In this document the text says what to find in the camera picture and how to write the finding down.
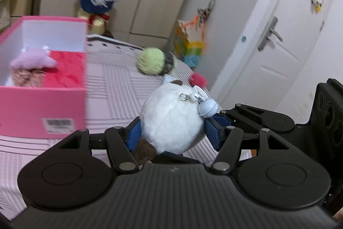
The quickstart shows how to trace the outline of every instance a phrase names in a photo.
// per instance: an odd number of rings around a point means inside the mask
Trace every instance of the pink box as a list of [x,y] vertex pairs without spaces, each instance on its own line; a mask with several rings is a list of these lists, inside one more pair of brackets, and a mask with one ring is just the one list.
[[84,52],[86,20],[25,16],[0,35],[0,135],[63,138],[85,127],[86,88],[15,87],[9,63],[24,48]]

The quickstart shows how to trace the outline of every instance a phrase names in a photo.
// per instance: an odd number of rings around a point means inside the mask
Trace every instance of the door handle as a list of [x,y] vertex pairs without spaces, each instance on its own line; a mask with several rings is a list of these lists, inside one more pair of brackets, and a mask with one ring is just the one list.
[[270,32],[272,34],[274,34],[277,37],[277,39],[279,39],[281,42],[283,42],[283,38],[281,37],[281,35],[278,32],[274,31],[272,28],[270,29]]
[[281,42],[283,42],[283,38],[280,36],[278,32],[275,31],[275,26],[277,25],[278,18],[273,17],[272,21],[268,24],[267,28],[265,29],[261,43],[257,47],[258,51],[263,51],[265,48],[265,45],[267,45],[268,42],[272,42],[271,35],[274,34]]

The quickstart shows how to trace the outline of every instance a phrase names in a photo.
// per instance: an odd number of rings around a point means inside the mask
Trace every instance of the bed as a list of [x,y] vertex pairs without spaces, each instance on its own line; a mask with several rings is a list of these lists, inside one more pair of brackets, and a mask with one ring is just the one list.
[[[89,36],[87,42],[86,126],[90,133],[103,133],[113,126],[127,126],[139,115],[144,101],[163,83],[162,76],[143,75],[136,68],[142,49],[103,36]],[[174,77],[189,84],[192,70],[178,61]],[[21,168],[60,139],[31,139],[0,136],[0,212],[14,218],[26,208],[17,186]],[[205,137],[184,156],[211,164],[217,152]],[[93,156],[109,165],[106,151]],[[241,159],[251,157],[246,150]]]

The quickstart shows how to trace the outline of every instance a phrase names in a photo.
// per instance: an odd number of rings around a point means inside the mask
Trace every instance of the barcode label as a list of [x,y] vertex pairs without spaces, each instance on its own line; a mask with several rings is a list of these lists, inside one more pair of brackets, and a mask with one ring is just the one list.
[[75,131],[73,119],[45,119],[43,125],[47,134],[71,134]]

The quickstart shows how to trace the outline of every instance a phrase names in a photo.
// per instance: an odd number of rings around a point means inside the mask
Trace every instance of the stuffed toy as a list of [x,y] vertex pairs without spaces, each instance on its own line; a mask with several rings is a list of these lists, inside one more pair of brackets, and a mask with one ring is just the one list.
[[182,81],[167,82],[145,101],[141,113],[142,138],[157,154],[164,151],[181,154],[205,136],[205,118],[213,116],[218,104],[195,86]]
[[148,75],[169,74],[175,69],[176,57],[169,51],[146,48],[138,58],[138,68]]
[[41,87],[45,72],[41,69],[11,69],[11,78],[16,87]]
[[28,49],[15,60],[10,62],[12,69],[42,69],[54,68],[57,62],[49,57],[48,52],[42,49]]
[[323,6],[323,0],[312,0],[312,3],[316,7],[316,12],[320,12]]

